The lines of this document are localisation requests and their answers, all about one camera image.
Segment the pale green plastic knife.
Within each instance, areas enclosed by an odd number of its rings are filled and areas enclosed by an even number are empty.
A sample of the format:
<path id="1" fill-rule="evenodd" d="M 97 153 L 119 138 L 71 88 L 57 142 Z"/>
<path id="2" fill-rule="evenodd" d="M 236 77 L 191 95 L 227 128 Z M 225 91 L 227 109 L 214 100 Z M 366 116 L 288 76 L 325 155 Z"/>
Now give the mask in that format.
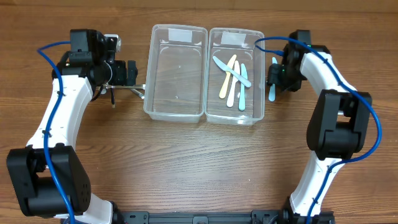
<path id="1" fill-rule="evenodd" d="M 241 64 L 241 76 L 244 77 L 245 79 L 248 78 L 247 70 L 245 64 Z M 239 105 L 238 108 L 240 111 L 244 111 L 246 108 L 246 103 L 245 103 L 245 86 L 241 84 L 240 88 L 240 96 L 239 96 Z"/>

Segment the light blue plastic knife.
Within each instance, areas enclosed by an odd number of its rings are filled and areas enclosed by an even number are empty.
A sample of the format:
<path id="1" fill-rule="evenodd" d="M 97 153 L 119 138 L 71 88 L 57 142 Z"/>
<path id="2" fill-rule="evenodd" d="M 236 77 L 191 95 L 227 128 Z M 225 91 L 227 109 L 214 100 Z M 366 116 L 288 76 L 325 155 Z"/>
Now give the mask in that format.
<path id="1" fill-rule="evenodd" d="M 272 58 L 272 63 L 277 64 L 277 59 L 275 57 Z M 276 91 L 275 84 L 272 84 L 269 88 L 269 96 L 268 96 L 270 102 L 275 101 L 275 91 Z"/>

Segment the yellow plastic knife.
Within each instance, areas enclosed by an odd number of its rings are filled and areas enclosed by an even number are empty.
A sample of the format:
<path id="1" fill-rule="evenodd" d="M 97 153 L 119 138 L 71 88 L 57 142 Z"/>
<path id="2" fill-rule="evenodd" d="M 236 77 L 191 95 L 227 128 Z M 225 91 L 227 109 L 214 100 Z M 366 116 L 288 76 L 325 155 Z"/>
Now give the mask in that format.
<path id="1" fill-rule="evenodd" d="M 235 62 L 235 61 L 236 61 L 236 54 L 234 54 L 234 55 L 230 58 L 229 62 L 227 63 L 227 66 L 228 66 L 229 68 L 233 68 L 234 62 Z M 230 72 L 226 72 L 225 80 L 224 80 L 223 85 L 222 85 L 222 87 L 221 87 L 221 90 L 220 90 L 220 92 L 219 92 L 219 97 L 220 97 L 221 99 L 223 99 L 223 98 L 226 97 L 226 93 L 227 93 L 227 90 L 228 90 L 228 83 L 229 83 L 230 76 L 231 76 L 231 73 L 230 73 Z"/>

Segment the grey white plastic knife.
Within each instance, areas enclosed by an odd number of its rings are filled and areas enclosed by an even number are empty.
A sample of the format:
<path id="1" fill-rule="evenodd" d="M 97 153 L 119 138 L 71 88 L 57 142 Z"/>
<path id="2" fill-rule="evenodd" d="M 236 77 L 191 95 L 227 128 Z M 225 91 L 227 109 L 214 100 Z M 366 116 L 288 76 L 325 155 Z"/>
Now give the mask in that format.
<path id="1" fill-rule="evenodd" d="M 244 78 L 242 75 L 238 74 L 235 72 L 232 68 L 229 68 L 225 63 L 223 63 L 218 57 L 212 56 L 213 61 L 216 63 L 216 65 L 223 71 L 229 72 L 232 74 L 234 77 L 237 78 L 239 82 L 241 82 L 245 87 L 250 88 L 252 83 L 247 79 Z"/>

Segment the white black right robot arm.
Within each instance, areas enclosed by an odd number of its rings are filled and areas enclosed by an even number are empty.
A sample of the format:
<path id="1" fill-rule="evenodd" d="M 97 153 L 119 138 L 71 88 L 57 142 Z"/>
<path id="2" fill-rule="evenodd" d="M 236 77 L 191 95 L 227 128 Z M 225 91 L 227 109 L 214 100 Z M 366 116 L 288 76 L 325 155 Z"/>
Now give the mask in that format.
<path id="1" fill-rule="evenodd" d="M 306 133 L 309 160 L 273 222 L 334 223 L 331 212 L 321 211 L 322 201 L 338 171 L 363 148 L 372 98 L 343 78 L 327 47 L 312 44 L 309 30 L 296 30 L 286 39 L 282 62 L 273 60 L 269 67 L 269 100 L 277 90 L 297 91 L 307 80 L 318 101 Z"/>

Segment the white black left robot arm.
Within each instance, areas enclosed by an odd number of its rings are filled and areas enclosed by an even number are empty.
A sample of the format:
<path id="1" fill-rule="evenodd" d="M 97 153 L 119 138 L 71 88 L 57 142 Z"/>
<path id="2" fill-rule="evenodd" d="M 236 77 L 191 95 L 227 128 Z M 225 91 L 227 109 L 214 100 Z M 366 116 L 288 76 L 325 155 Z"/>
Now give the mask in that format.
<path id="1" fill-rule="evenodd" d="M 124 223 L 112 201 L 97 197 L 76 154 L 76 139 L 88 103 L 104 87 L 135 84 L 133 61 L 116 60 L 121 38 L 94 29 L 73 29 L 70 50 L 52 62 L 52 94 L 25 147 L 12 149 L 7 169 L 22 213 L 62 223 Z"/>

